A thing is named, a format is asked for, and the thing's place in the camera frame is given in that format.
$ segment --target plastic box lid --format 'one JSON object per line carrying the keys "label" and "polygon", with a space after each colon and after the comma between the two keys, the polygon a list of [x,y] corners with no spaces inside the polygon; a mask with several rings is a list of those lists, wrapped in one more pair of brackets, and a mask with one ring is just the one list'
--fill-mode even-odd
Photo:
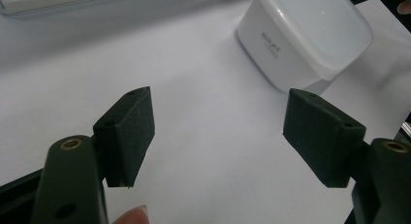
{"label": "plastic box lid", "polygon": [[261,0],[296,51],[332,80],[371,44],[372,31],[350,0]]}

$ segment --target dark green plastic part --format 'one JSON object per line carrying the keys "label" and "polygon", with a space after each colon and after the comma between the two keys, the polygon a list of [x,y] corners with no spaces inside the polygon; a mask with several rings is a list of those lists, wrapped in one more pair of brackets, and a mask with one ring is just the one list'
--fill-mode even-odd
{"label": "dark green plastic part", "polygon": [[283,135],[327,187],[346,187],[365,127],[313,93],[291,89]]}

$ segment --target white plastic container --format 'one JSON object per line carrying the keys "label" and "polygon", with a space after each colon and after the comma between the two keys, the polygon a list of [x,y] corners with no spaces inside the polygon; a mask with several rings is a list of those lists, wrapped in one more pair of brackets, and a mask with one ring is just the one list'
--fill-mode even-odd
{"label": "white plastic container", "polygon": [[254,0],[237,32],[284,91],[332,80],[372,42],[368,23],[350,0]]}

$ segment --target finger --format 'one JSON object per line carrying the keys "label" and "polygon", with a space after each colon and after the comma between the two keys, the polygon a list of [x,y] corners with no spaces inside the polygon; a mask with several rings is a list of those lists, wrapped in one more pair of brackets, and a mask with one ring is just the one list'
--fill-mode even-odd
{"label": "finger", "polygon": [[147,207],[142,206],[128,210],[112,224],[149,224]]}
{"label": "finger", "polygon": [[408,15],[411,14],[411,0],[407,0],[405,2],[402,2],[398,5],[396,8],[399,14],[402,15]]}

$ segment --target white table surface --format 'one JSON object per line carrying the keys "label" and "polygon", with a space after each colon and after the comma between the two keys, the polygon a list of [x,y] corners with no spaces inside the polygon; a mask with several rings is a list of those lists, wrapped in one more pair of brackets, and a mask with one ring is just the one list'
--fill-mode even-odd
{"label": "white table surface", "polygon": [[[328,189],[282,137],[288,95],[241,47],[252,0],[101,0],[0,16],[0,184],[44,166],[56,141],[151,86],[156,136],[134,188],[107,188],[109,218],[151,223],[343,223],[351,188]],[[322,96],[392,138],[411,110],[411,35],[379,0],[358,5],[374,42]]]}

